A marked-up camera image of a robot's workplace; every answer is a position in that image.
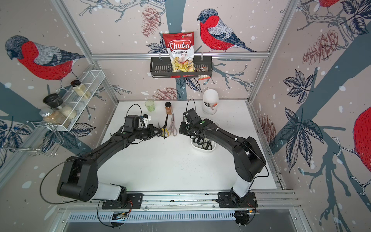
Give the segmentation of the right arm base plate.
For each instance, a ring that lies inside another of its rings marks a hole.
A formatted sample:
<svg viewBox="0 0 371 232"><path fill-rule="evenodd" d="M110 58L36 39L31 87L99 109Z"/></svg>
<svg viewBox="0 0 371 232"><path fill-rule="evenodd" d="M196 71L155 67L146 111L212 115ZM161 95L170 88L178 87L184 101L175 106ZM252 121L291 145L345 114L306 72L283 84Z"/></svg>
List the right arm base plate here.
<svg viewBox="0 0 371 232"><path fill-rule="evenodd" d="M219 192L215 200L220 208L257 208L258 203L254 192L248 192L244 197L239 197L233 191Z"/></svg>

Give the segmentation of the pink kitchen scissors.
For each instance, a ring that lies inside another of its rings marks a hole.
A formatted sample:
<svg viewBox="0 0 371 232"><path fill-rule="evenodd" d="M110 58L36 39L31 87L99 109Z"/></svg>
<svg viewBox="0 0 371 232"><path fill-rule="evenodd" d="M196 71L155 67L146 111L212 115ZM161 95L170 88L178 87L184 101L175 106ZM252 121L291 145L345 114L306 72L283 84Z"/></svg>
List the pink kitchen scissors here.
<svg viewBox="0 0 371 232"><path fill-rule="evenodd" d="M170 123L170 126L168 128L168 131L169 131L169 134L172 135L172 136L177 136L177 134L178 134L178 130L175 126L174 114L172 114L171 123Z"/></svg>

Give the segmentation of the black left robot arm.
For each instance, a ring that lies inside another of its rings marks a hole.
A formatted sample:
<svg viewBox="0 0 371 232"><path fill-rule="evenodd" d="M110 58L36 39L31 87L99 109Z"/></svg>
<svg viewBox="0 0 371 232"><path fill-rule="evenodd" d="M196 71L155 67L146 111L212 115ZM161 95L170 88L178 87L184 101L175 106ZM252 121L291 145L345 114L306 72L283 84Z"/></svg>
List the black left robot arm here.
<svg viewBox="0 0 371 232"><path fill-rule="evenodd" d="M109 140L81 157L69 157L62 169L57 187L59 196L88 202L119 199L122 187L98 181L98 169L116 153L132 145L136 139L148 140L160 129L152 124L146 128L122 126Z"/></svg>

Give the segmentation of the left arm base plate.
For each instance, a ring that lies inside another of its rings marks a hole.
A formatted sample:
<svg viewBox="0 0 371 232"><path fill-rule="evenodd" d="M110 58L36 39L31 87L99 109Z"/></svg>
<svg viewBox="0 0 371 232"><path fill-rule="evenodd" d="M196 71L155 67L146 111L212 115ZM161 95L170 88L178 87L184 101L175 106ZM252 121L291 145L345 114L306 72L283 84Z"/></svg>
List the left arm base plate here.
<svg viewBox="0 0 371 232"><path fill-rule="evenodd" d="M102 204L103 210L116 209L140 209L143 200L142 193L125 193L115 201L105 200Z"/></svg>

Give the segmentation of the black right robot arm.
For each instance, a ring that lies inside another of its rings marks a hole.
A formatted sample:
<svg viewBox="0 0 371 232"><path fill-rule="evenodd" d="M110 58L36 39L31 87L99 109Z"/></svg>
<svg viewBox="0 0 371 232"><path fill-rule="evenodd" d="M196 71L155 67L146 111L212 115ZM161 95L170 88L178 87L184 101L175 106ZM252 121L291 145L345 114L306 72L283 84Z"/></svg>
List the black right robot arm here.
<svg viewBox="0 0 371 232"><path fill-rule="evenodd" d="M181 122L179 132L192 138L214 141L233 155L238 177L231 189L231 200L236 206L244 203L258 173L266 167L257 141L253 137L243 138L229 133L209 119L196 123Z"/></svg>

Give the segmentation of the yellow handled scissors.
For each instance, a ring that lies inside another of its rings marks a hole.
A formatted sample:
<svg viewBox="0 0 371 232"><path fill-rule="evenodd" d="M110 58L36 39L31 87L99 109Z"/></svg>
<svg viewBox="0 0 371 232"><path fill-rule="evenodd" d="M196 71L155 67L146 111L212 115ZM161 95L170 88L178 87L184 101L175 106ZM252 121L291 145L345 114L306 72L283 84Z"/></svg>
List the yellow handled scissors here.
<svg viewBox="0 0 371 232"><path fill-rule="evenodd" d="M162 137L163 139L166 139L170 136L170 133L167 130L167 124L168 124L168 115L166 116L164 126L160 128L160 131L158 132L157 137Z"/></svg>

